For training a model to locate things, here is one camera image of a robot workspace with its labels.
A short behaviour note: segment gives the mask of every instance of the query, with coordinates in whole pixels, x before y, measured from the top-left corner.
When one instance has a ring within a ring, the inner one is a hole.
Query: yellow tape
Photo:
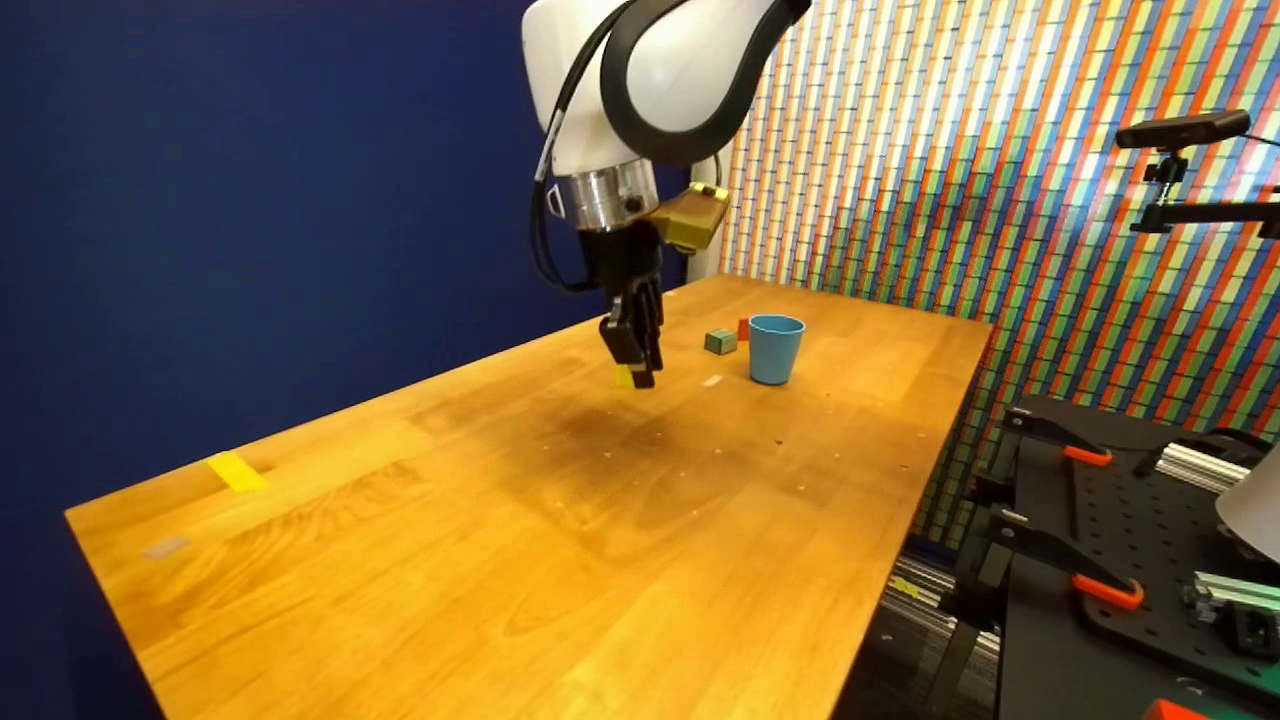
[[[217,453],[202,465],[240,497],[266,488],[266,482],[237,453]]]

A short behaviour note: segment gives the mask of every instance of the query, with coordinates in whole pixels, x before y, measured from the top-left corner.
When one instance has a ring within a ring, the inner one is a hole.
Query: wooden tabletop
[[[808,322],[786,388],[705,353]],[[986,323],[666,294],[660,388],[595,323],[68,513],[187,716],[828,716]]]

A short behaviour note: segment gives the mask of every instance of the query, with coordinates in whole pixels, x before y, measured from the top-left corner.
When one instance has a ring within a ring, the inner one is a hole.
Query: black cable
[[[590,290],[590,278],[582,282],[562,282],[555,258],[552,258],[552,246],[547,246],[547,173],[552,173],[552,158],[555,158],[555,141],[560,141],[560,125],[562,125],[562,114],[570,103],[570,94],[579,87],[595,47],[607,40],[613,25],[632,9],[621,6],[613,9],[595,30],[590,36],[582,40],[582,47],[577,54],[577,62],[568,65],[562,72],[562,84],[555,94],[555,103],[552,103],[552,117],[547,117],[547,141],[542,141],[542,153],[534,161],[534,173],[533,173],[533,199],[526,199],[526,246],[533,246],[533,260],[540,269],[542,282],[568,290],[568,294],[589,294]]]
[[[1255,141],[1255,144],[1273,144],[1273,147],[1280,147],[1280,141],[1268,141],[1268,138],[1244,138],[1244,141]]]

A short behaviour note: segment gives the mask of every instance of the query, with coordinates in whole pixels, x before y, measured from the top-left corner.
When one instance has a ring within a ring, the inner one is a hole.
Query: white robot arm
[[[570,204],[560,216],[589,260],[589,282],[570,290],[607,294],[600,336],[636,388],[660,374],[652,161],[717,158],[804,14],[808,0],[533,0],[523,14],[523,68],[547,127],[533,212],[560,198],[547,177],[562,177]]]

